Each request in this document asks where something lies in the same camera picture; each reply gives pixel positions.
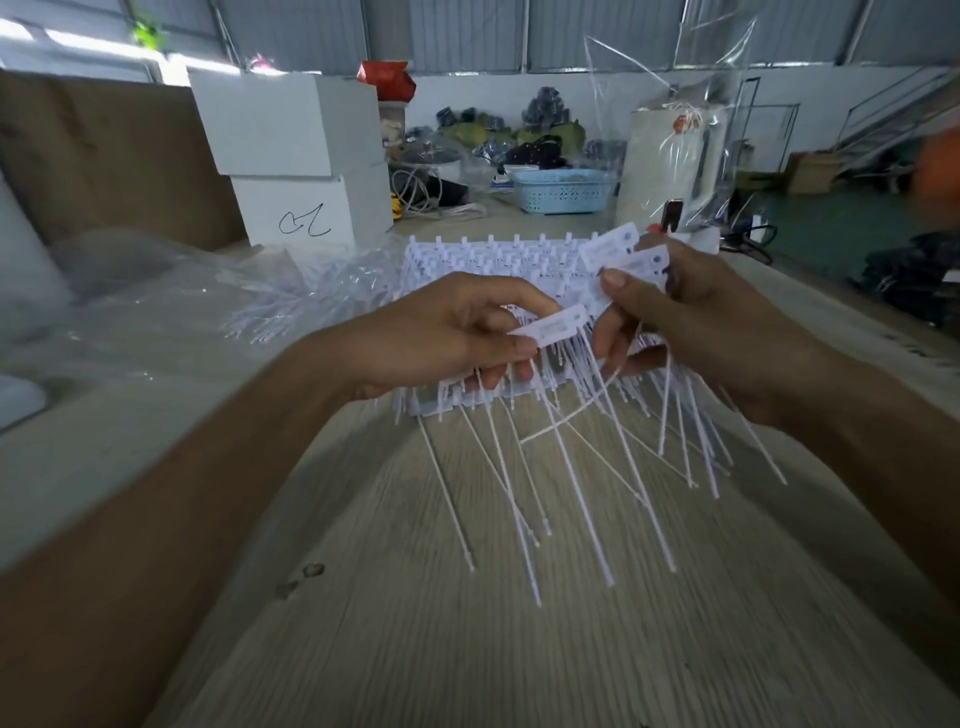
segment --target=black cable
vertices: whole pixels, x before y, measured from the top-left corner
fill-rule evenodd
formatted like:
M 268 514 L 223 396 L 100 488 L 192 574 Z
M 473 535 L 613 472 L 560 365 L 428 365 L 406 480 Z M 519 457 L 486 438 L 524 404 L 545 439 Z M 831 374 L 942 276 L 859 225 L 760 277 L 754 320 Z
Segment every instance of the black cable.
M 751 232 L 756 230 L 770 230 L 773 231 L 773 234 L 770 235 L 767 240 L 764 240 L 761 243 L 755 243 L 753 240 L 750 240 L 748 236 Z M 777 226 L 771 223 L 754 225 L 742 231 L 730 232 L 724 235 L 721 239 L 720 250 L 724 253 L 746 255 L 747 257 L 751 257 L 753 260 L 756 260 L 759 263 L 763 263 L 763 265 L 773 265 L 773 256 L 763 249 L 774 241 L 774 238 L 777 237 L 777 233 Z

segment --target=brown cardboard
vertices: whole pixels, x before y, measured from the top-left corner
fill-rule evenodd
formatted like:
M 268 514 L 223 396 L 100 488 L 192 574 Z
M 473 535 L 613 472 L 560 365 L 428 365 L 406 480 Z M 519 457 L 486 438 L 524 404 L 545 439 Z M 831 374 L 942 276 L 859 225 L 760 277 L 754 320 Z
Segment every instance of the brown cardboard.
M 786 164 L 788 195 L 825 195 L 840 174 L 843 160 L 830 152 L 794 152 Z

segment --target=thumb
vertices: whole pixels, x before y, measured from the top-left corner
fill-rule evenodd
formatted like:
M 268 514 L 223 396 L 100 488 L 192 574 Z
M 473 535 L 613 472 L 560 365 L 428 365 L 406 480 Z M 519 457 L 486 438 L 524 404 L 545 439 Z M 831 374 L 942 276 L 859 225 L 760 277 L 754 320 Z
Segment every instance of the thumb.
M 633 276 L 608 268 L 600 276 L 603 291 L 623 310 L 638 321 L 652 325 L 660 330 L 670 327 L 683 310 L 683 307 L 669 296 L 660 292 L 657 286 Z
M 471 334 L 467 351 L 471 369 L 489 369 L 532 359 L 537 354 L 537 342 L 529 336 L 509 333 Z

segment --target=black marker writing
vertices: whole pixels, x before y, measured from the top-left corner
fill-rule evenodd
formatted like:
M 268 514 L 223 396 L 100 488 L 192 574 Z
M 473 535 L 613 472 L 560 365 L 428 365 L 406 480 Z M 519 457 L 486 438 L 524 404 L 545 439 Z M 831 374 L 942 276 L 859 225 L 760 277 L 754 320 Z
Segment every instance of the black marker writing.
M 300 221 L 305 217 L 313 215 L 310 218 L 310 222 L 306 224 L 306 233 L 310 237 L 320 237 L 321 235 L 326 235 L 328 232 L 333 230 L 333 228 L 327 228 L 323 232 L 313 232 L 313 224 L 317 222 L 317 215 L 320 214 L 320 208 L 324 206 L 324 203 L 320 203 L 314 207 L 309 212 L 304 212 L 303 215 L 294 217 L 293 212 L 284 213 L 283 217 L 280 218 L 280 224 L 278 225 L 280 232 L 284 235 L 290 235 L 303 228 L 303 223 Z

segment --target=white plastic seal tag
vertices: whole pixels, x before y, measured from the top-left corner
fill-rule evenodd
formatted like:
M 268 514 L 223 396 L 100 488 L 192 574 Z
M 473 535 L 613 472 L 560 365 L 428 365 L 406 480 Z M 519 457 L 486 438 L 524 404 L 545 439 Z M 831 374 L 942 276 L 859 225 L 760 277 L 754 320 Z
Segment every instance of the white plastic seal tag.
M 633 223 L 621 225 L 611 231 L 588 240 L 580 246 L 580 257 L 587 265 L 587 270 L 596 273 L 611 260 L 622 257 L 634 249 L 639 241 L 640 233 Z
M 524 327 L 515 328 L 511 334 L 529 336 L 541 349 L 571 336 L 587 325 L 587 310 L 579 303 L 563 311 L 537 319 Z
M 670 251 L 665 245 L 658 245 L 655 248 L 622 255 L 610 260 L 605 267 L 616 268 L 629 273 L 634 278 L 654 282 L 654 278 L 659 277 L 668 265 L 670 265 Z

